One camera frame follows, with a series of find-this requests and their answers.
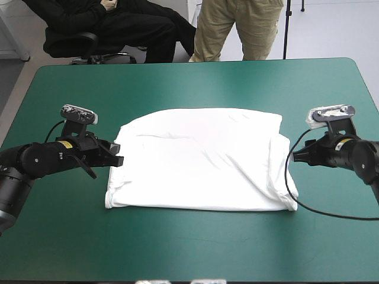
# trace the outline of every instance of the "white t-shirt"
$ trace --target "white t-shirt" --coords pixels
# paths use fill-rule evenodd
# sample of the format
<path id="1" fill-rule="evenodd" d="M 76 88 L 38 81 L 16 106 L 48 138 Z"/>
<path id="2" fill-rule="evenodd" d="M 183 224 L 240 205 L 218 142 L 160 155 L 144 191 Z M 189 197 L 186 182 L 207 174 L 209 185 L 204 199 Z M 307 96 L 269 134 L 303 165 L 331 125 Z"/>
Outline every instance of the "white t-shirt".
<path id="1" fill-rule="evenodd" d="M 290 141 L 278 114 L 234 108 L 169 109 L 124 126 L 107 208 L 296 210 L 284 183 Z M 297 196 L 288 174 L 288 185 Z"/>

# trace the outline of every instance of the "khaki pants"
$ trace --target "khaki pants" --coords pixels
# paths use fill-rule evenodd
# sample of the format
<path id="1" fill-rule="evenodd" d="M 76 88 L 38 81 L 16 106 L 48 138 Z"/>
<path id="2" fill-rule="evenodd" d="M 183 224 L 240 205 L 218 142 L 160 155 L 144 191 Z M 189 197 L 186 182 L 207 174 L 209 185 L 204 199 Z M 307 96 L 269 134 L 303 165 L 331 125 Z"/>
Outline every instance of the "khaki pants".
<path id="1" fill-rule="evenodd" d="M 218 61 L 236 23 L 244 60 L 265 60 L 278 32 L 283 0 L 203 0 L 193 62 Z"/>

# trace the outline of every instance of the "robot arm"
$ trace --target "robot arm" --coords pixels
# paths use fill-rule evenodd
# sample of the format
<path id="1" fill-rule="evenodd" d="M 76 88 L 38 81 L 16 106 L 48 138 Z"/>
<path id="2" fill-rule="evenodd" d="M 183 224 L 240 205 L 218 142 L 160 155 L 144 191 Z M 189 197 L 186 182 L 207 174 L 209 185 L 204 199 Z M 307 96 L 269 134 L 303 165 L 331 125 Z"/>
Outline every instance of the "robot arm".
<path id="1" fill-rule="evenodd" d="M 45 175 L 83 168 L 92 178 L 91 167 L 119 167 L 120 146 L 98 139 L 86 131 L 97 123 L 97 115 L 87 109 L 65 105 L 62 136 L 55 142 L 32 143 L 0 152 L 0 235 L 12 227 L 28 197 L 34 181 Z"/>
<path id="2" fill-rule="evenodd" d="M 350 105 L 335 105 L 311 109 L 307 123 L 311 129 L 327 127 L 318 140 L 308 140 L 305 147 L 293 153 L 295 162 L 310 166 L 342 167 L 353 170 L 366 185 L 370 185 L 379 203 L 379 142 L 356 136 Z"/>

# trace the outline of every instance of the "black pants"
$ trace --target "black pants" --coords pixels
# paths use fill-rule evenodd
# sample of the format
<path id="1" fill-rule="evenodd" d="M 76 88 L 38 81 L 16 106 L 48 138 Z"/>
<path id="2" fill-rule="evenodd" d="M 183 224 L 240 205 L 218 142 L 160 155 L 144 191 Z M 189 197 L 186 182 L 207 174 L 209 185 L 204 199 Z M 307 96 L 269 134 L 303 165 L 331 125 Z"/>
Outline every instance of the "black pants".
<path id="1" fill-rule="evenodd" d="M 174 10 L 147 0 L 118 0 L 117 9 L 107 14 L 93 30 L 109 43 L 146 46 L 145 63 L 172 62 L 177 41 L 191 56 L 195 31 Z"/>

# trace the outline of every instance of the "hand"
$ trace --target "hand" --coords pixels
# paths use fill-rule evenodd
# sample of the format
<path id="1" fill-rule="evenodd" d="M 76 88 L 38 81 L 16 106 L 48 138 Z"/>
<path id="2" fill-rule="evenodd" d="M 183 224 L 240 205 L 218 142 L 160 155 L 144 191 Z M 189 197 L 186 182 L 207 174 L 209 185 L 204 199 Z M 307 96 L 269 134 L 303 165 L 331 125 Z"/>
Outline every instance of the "hand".
<path id="1" fill-rule="evenodd" d="M 104 6 L 107 12 L 110 12 L 116 9 L 117 0 L 101 0 L 100 4 Z"/>

